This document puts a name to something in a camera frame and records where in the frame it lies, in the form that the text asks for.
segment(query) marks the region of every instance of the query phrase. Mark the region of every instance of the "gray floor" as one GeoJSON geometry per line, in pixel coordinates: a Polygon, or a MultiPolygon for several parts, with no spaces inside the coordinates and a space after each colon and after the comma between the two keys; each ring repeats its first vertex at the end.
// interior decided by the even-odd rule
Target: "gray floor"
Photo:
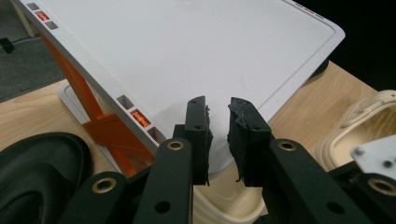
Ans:
{"type": "Polygon", "coordinates": [[[0,0],[0,38],[15,49],[0,49],[0,103],[64,79],[40,37],[31,38],[8,0],[0,0]]]}

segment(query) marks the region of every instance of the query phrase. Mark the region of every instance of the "orange metal bracket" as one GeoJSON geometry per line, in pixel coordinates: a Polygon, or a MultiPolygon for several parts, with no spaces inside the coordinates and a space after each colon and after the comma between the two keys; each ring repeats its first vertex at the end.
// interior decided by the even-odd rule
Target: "orange metal bracket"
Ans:
{"type": "Polygon", "coordinates": [[[93,141],[107,147],[127,177],[150,166],[154,156],[116,114],[103,113],[84,77],[43,34],[40,35],[90,117],[90,121],[84,123],[83,127],[93,141]]]}

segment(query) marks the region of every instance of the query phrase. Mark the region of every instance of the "rectangular slot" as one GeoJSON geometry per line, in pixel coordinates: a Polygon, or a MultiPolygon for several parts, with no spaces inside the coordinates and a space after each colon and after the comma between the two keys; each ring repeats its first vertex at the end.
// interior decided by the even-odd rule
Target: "rectangular slot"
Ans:
{"type": "Polygon", "coordinates": [[[124,109],[129,110],[132,107],[134,107],[134,104],[128,99],[128,97],[122,95],[119,98],[117,98],[119,103],[124,107],[124,109]]]}
{"type": "Polygon", "coordinates": [[[43,11],[38,11],[36,13],[37,17],[40,18],[42,21],[48,21],[50,17],[48,17],[43,11]]]}
{"type": "Polygon", "coordinates": [[[45,23],[49,27],[50,30],[58,29],[58,26],[53,21],[47,21],[45,23]]]}
{"type": "Polygon", "coordinates": [[[146,117],[140,113],[139,110],[134,110],[131,112],[132,117],[134,117],[135,120],[137,120],[137,122],[139,122],[140,125],[142,125],[143,128],[146,128],[150,125],[150,122],[148,119],[146,119],[146,117]]]}
{"type": "Polygon", "coordinates": [[[158,131],[155,127],[152,127],[148,130],[148,134],[158,143],[161,144],[163,141],[166,140],[165,136],[158,131]]]}
{"type": "Polygon", "coordinates": [[[32,10],[40,9],[35,3],[28,3],[27,6],[32,10]]]}

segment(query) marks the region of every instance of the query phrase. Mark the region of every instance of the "gray carpet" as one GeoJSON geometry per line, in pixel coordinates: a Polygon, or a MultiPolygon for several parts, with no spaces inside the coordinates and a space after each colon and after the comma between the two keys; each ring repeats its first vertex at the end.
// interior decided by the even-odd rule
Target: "gray carpet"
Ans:
{"type": "Polygon", "coordinates": [[[0,49],[0,103],[64,79],[41,38],[14,46],[9,54],[0,49]]]}

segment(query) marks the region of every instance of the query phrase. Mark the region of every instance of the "wooden table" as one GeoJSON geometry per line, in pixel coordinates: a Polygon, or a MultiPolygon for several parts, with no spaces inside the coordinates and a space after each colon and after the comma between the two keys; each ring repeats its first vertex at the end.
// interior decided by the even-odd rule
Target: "wooden table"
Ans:
{"type": "MultiPolygon", "coordinates": [[[[0,104],[0,150],[31,135],[74,133],[92,152],[93,173],[114,171],[96,144],[63,105],[57,90],[64,81],[0,104]]],[[[330,62],[319,77],[308,80],[270,122],[276,138],[299,142],[309,150],[325,137],[347,108],[375,90],[330,62]]]]}

